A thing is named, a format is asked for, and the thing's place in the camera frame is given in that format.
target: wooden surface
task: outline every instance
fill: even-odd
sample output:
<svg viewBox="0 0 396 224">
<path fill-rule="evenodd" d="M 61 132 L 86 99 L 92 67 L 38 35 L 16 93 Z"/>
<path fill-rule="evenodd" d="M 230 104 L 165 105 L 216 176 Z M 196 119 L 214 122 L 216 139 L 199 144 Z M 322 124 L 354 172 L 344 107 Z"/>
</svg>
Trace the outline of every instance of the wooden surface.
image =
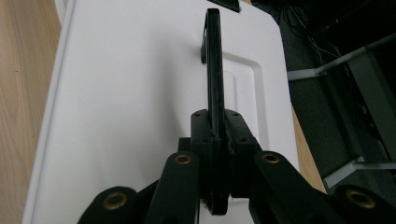
<svg viewBox="0 0 396 224">
<path fill-rule="evenodd" d="M 300 174 L 305 178 L 306 181 L 309 182 L 309 184 L 311 184 L 313 188 L 318 189 L 323 193 L 326 193 L 326 189 L 323 186 L 323 182 L 320 178 L 318 168 L 315 165 L 311 150 L 309 150 L 309 146 L 306 143 L 303 130 L 301 129 L 300 122 L 297 119 L 294 109 L 292 110 L 292 112 L 294 132 L 296 134 L 298 162 L 300 164 Z"/>
<path fill-rule="evenodd" d="M 0 223 L 21 223 L 60 33 L 53 0 L 0 0 Z M 294 115 L 303 176 L 320 177 Z"/>
</svg>

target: screw hole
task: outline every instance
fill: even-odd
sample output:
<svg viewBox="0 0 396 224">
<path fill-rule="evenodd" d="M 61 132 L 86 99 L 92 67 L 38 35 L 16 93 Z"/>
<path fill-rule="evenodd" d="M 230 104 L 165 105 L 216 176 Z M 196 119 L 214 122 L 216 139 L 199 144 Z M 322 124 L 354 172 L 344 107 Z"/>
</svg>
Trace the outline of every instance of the screw hole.
<svg viewBox="0 0 396 224">
<path fill-rule="evenodd" d="M 276 155 L 267 153 L 262 155 L 262 160 L 268 163 L 278 163 L 280 162 L 280 158 Z"/>
<path fill-rule="evenodd" d="M 180 165 L 188 164 L 191 162 L 191 157 L 188 155 L 178 155 L 175 157 L 175 162 Z"/>
<path fill-rule="evenodd" d="M 103 201 L 103 207 L 107 210 L 116 210 L 125 205 L 128 197 L 125 193 L 122 192 L 112 192 L 107 195 L 105 200 Z"/>
</svg>

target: white surface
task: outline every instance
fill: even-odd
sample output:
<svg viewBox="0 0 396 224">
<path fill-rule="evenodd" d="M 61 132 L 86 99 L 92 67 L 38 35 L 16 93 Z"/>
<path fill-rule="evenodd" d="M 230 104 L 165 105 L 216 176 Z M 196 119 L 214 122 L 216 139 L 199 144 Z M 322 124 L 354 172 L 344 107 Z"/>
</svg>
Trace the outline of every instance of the white surface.
<svg viewBox="0 0 396 224">
<path fill-rule="evenodd" d="M 262 149 L 298 169 L 286 66 L 273 19 L 241 3 L 70 0 L 23 223 L 76 223 L 104 189 L 141 190 L 160 177 L 206 108 L 200 47 L 208 7 L 220 9 L 226 107 Z M 251 222 L 246 202 L 201 223 Z"/>
</svg>

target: cable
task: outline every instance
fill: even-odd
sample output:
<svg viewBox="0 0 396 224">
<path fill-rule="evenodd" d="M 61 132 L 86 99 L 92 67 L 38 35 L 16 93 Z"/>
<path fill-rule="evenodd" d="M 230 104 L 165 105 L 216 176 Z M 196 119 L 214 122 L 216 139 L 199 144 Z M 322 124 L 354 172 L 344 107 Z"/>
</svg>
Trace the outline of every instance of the cable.
<svg viewBox="0 0 396 224">
<path fill-rule="evenodd" d="M 299 16 L 297 15 L 297 13 L 294 11 L 293 7 L 292 7 L 292 6 L 289 6 L 289 9 L 290 9 L 291 12 L 293 13 L 293 15 L 294 15 L 294 17 L 297 19 L 297 21 L 300 23 L 300 25 L 301 25 L 302 27 L 304 27 L 305 30 L 306 30 L 307 28 L 306 28 L 304 22 L 300 19 L 300 17 L 299 17 Z M 329 54 L 329 55 L 332 55 L 334 58 L 339 58 L 337 55 L 335 55 L 335 54 L 333 54 L 333 53 L 331 53 L 331 52 L 329 52 L 329 51 L 327 51 L 327 50 L 325 50 L 325 49 L 320 48 L 320 47 L 318 46 L 318 44 L 316 43 L 315 39 L 314 39 L 313 37 L 311 37 L 310 35 L 307 35 L 307 37 L 308 37 L 308 39 L 309 39 L 309 42 L 312 44 L 312 46 L 314 46 L 314 47 L 317 49 L 317 51 L 320 50 L 320 51 L 325 52 L 325 53 L 327 53 L 327 54 Z M 319 58 L 320 58 L 321 64 L 323 64 L 323 62 L 322 62 L 322 60 L 321 60 L 321 55 L 320 55 L 320 53 L 318 54 L 318 56 L 319 56 Z"/>
</svg>

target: wooden table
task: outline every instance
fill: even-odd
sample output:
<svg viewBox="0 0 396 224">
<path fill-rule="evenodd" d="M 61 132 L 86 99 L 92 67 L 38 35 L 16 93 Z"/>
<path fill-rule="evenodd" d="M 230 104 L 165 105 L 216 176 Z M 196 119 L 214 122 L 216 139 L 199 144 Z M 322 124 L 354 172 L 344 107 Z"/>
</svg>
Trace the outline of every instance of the wooden table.
<svg viewBox="0 0 396 224">
<path fill-rule="evenodd" d="M 0 223 L 21 223 L 60 29 L 53 0 L 0 0 Z M 301 173 L 324 191 L 293 118 Z"/>
</svg>

